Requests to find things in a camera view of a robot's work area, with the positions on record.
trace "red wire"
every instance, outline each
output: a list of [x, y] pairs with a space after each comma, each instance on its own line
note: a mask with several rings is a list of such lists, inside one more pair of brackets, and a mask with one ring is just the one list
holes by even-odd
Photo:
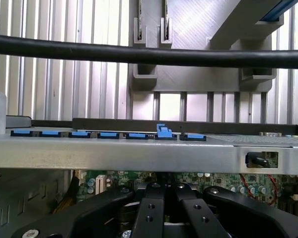
[[272, 182], [273, 187], [274, 187], [274, 199], [270, 203], [268, 203], [268, 205], [273, 205], [277, 201], [278, 188], [276, 185], [276, 181], [274, 180], [272, 175], [267, 175], [267, 177], [270, 179], [270, 181]]
[[239, 174], [239, 176], [240, 176], [240, 179], [242, 180], [244, 186], [246, 187], [246, 190], [247, 190], [248, 195], [249, 195], [251, 198], [254, 198], [254, 199], [255, 199], [254, 195], [251, 193], [250, 189], [248, 188], [248, 184], [247, 184], [247, 182], [246, 182], [244, 176], [243, 176], [242, 174]]
[[[247, 193], [248, 195], [251, 197], [251, 198], [255, 198], [254, 195], [251, 193], [250, 189], [248, 188], [248, 184], [245, 180], [245, 177], [242, 175], [242, 174], [239, 174], [244, 186], [246, 187], [247, 189]], [[267, 177], [270, 179], [270, 181], [272, 182], [273, 184], [273, 187], [274, 187], [274, 198], [271, 202], [268, 203], [268, 205], [273, 205], [276, 201], [277, 201], [277, 193], [278, 193], [278, 188], [277, 188], [277, 185], [276, 185], [276, 181], [275, 179], [272, 177], [272, 175], [267, 175]]]

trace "motherboard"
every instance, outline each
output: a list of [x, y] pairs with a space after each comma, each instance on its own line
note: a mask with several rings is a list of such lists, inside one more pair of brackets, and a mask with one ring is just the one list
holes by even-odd
[[[254, 199], [275, 206], [284, 211], [298, 215], [298, 176], [272, 175], [276, 187], [267, 175], [247, 174], [216, 174], [216, 173], [175, 173], [177, 182], [193, 184], [199, 192], [208, 186], [221, 186], [245, 196], [251, 193]], [[108, 188], [126, 185], [137, 189], [142, 182], [156, 180], [154, 172], [130, 171], [79, 171], [80, 180], [77, 201], [83, 201]]]

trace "screw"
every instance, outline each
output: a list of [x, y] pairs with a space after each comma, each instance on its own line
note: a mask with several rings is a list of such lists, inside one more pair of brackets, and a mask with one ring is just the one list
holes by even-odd
[[152, 184], [152, 187], [160, 187], [160, 184], [155, 182]]
[[218, 191], [217, 189], [215, 189], [215, 188], [211, 188], [210, 192], [211, 192], [211, 193], [214, 193], [214, 194], [219, 193], [219, 191]]
[[129, 192], [129, 189], [127, 189], [126, 187], [123, 187], [120, 191], [121, 191], [122, 193], [126, 193], [126, 192]]
[[183, 183], [179, 183], [177, 187], [178, 187], [178, 188], [184, 188], [185, 185], [184, 185]]
[[207, 218], [207, 217], [202, 217], [202, 222], [205, 222], [205, 223], [209, 222], [209, 218]]
[[194, 209], [197, 209], [197, 210], [200, 210], [201, 209], [201, 206], [198, 205], [198, 204], [193, 205], [193, 207], [194, 207]]
[[129, 238], [131, 235], [131, 230], [124, 231], [124, 233], [121, 235], [121, 238]]
[[38, 230], [28, 230], [23, 234], [22, 238], [36, 238], [39, 235]]

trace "blue latch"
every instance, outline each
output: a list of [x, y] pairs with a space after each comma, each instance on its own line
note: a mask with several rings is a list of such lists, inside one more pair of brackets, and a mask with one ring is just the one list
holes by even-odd
[[148, 135], [143, 133], [127, 133], [126, 139], [133, 140], [148, 140]]
[[172, 138], [172, 130], [168, 129], [165, 124], [157, 124], [158, 138]]
[[99, 139], [119, 139], [119, 133], [117, 132], [101, 132], [98, 134]]
[[100, 136], [103, 136], [103, 137], [116, 137], [117, 133], [115, 133], [115, 132], [101, 132]]
[[203, 134], [181, 134], [180, 140], [187, 141], [206, 141], [207, 137]]
[[59, 135], [59, 132], [53, 130], [44, 130], [42, 131], [42, 135]]
[[30, 130], [16, 129], [12, 130], [10, 133], [11, 136], [21, 136], [21, 137], [31, 137], [33, 136], [33, 132]]
[[294, 6], [298, 0], [282, 0], [280, 1], [273, 9], [271, 9], [262, 19], [261, 21], [274, 22], [277, 21], [278, 18], [284, 14], [287, 10], [289, 10], [292, 6]]
[[86, 131], [73, 131], [72, 132], [72, 135], [73, 136], [88, 136], [88, 132]]
[[135, 138], [145, 138], [146, 134], [141, 134], [141, 133], [129, 133], [129, 137], [135, 137]]
[[204, 135], [188, 134], [188, 138], [190, 139], [204, 139], [204, 137]]
[[14, 134], [30, 134], [30, 130], [13, 130]]

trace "rectangular opening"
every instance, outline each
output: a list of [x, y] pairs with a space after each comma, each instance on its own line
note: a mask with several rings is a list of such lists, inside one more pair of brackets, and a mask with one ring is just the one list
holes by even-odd
[[138, 64], [137, 70], [139, 75], [154, 75], [156, 65], [152, 64]]
[[40, 194], [40, 188], [32, 189], [32, 191], [30, 191], [29, 194], [28, 194], [28, 201], [32, 200], [33, 198], [35, 198], [39, 194]]
[[277, 169], [278, 152], [249, 152], [245, 157], [245, 163], [248, 168]]
[[18, 216], [24, 213], [24, 197], [18, 200]]
[[10, 205], [1, 209], [1, 226], [9, 223]]
[[41, 198], [42, 199], [46, 198], [46, 184], [45, 183], [43, 183], [41, 185]]
[[272, 75], [273, 71], [271, 68], [254, 68], [253, 75]]

